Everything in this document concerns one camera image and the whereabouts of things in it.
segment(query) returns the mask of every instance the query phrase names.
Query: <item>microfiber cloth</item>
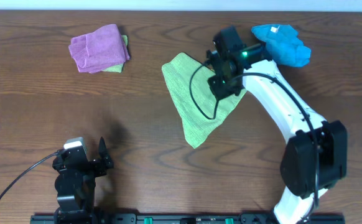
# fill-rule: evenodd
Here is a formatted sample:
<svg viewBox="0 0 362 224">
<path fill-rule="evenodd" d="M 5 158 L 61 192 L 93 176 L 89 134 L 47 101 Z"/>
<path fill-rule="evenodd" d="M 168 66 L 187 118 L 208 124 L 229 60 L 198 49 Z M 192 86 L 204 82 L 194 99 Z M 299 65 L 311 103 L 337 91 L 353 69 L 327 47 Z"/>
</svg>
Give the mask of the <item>microfiber cloth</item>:
<svg viewBox="0 0 362 224">
<path fill-rule="evenodd" d="M 216 118 L 214 120 L 206 119 L 193 104 L 189 94 L 190 78 L 200 65 L 188 55 L 179 53 L 171 62 L 162 66 L 167 88 L 182 119 L 185 140 L 193 148 L 203 143 L 208 135 L 223 123 L 246 93 L 246 90 L 242 90 L 239 96 L 232 95 L 220 100 Z M 208 116 L 213 116 L 216 103 L 207 83 L 207 79 L 213 75 L 214 73 L 210 69 L 202 67 L 192 80 L 193 96 Z"/>
<path fill-rule="evenodd" d="M 115 24 L 74 37 L 70 42 L 70 55 L 76 61 L 79 72 L 99 72 L 130 59 L 126 44 Z"/>
<path fill-rule="evenodd" d="M 128 39 L 126 35 L 122 35 L 121 36 L 123 38 L 124 43 L 126 44 L 126 46 L 128 45 Z M 123 63 L 121 63 L 120 65 L 113 65 L 112 67 L 106 68 L 103 71 L 104 72 L 121 72 L 121 70 L 123 69 Z"/>
<path fill-rule="evenodd" d="M 255 26 L 251 32 L 266 43 L 266 50 L 276 63 L 303 67 L 310 62 L 311 49 L 297 38 L 299 33 L 292 26 L 267 24 Z"/>
</svg>

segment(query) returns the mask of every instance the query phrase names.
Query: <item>wooden tabletop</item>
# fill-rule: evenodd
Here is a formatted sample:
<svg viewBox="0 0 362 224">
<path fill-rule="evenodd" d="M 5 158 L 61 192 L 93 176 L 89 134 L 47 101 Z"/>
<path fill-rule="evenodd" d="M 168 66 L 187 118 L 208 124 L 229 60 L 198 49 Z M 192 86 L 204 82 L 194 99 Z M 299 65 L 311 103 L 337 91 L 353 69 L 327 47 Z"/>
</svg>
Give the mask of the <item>wooden tabletop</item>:
<svg viewBox="0 0 362 224">
<path fill-rule="evenodd" d="M 235 25 L 290 24 L 312 49 L 304 68 L 280 67 L 313 109 L 348 130 L 348 174 L 321 198 L 321 212 L 362 223 L 362 14 L 322 12 L 0 11 L 0 193 L 22 171 L 83 136 L 106 139 L 115 169 L 97 179 L 96 205 L 141 213 L 270 210 L 284 183 L 285 142 L 252 95 L 197 149 L 185 141 L 161 67 L 178 53 L 204 61 L 213 36 Z M 74 36 L 117 24 L 129 37 L 122 73 L 78 73 Z M 57 207 L 52 160 L 0 202 L 0 223 L 28 223 Z"/>
</svg>

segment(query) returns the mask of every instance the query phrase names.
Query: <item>white wall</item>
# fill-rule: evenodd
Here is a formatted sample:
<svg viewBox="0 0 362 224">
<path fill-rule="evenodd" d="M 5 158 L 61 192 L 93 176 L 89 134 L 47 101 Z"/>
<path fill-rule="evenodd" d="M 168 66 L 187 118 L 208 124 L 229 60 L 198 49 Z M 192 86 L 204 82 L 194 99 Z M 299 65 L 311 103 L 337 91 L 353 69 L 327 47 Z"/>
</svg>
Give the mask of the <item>white wall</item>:
<svg viewBox="0 0 362 224">
<path fill-rule="evenodd" d="M 0 0 L 0 9 L 362 12 L 362 0 Z"/>
</svg>

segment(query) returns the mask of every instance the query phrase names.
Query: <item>pink towel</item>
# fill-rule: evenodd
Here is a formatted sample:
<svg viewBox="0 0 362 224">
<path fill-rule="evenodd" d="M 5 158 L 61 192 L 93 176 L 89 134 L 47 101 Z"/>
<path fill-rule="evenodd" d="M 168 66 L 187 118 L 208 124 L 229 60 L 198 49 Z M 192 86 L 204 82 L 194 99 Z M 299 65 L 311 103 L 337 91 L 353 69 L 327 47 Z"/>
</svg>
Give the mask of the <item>pink towel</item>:
<svg viewBox="0 0 362 224">
<path fill-rule="evenodd" d="M 72 38 L 69 52 L 76 61 L 79 72 L 99 72 L 130 59 L 126 44 L 115 24 Z"/>
</svg>

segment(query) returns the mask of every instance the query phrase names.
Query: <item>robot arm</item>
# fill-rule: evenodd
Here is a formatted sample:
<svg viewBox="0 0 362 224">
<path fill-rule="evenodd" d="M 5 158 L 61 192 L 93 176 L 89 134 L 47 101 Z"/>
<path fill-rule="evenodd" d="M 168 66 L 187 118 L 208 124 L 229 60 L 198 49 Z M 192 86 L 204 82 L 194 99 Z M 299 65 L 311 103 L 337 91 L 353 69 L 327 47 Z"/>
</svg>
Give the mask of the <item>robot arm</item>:
<svg viewBox="0 0 362 224">
<path fill-rule="evenodd" d="M 265 107 L 287 143 L 281 163 L 286 188 L 274 208 L 274 214 L 280 224 L 297 223 L 311 209 L 316 176 L 320 177 L 320 197 L 346 175 L 346 129 L 339 121 L 329 124 L 301 99 L 283 78 L 262 44 L 247 47 L 234 27 L 222 30 L 215 36 L 214 43 L 216 51 L 207 53 L 207 63 L 215 71 L 208 84 L 216 100 L 239 95 L 242 88 L 247 89 Z M 254 74 L 243 76 L 246 73 L 264 74 L 276 78 L 279 83 Z M 279 85 L 283 85 L 297 102 L 292 101 Z M 309 117 L 313 130 L 308 127 L 296 103 Z M 314 159 L 317 152 L 312 142 L 314 135 L 320 146 L 318 174 Z"/>
<path fill-rule="evenodd" d="M 301 97 L 286 82 L 278 70 L 276 63 L 271 60 L 262 60 L 251 65 L 251 68 L 244 70 L 244 73 L 263 73 L 277 78 L 289 91 L 295 96 L 309 115 L 314 129 L 322 127 L 322 122 L 326 121 L 323 116 L 316 113 L 306 104 Z M 300 110 L 295 103 L 286 95 L 285 91 L 270 80 L 261 77 L 248 76 L 243 77 L 243 86 L 251 92 L 258 101 L 263 105 L 271 118 L 277 124 L 285 142 L 294 137 L 298 130 L 309 132 L 307 123 L 304 121 Z M 319 191 L 319 197 L 327 189 Z M 274 214 L 279 223 L 297 223 L 309 212 L 313 203 L 313 193 L 311 196 L 301 199 L 294 195 L 287 187 L 284 190 L 281 200 L 274 208 Z"/>
</svg>

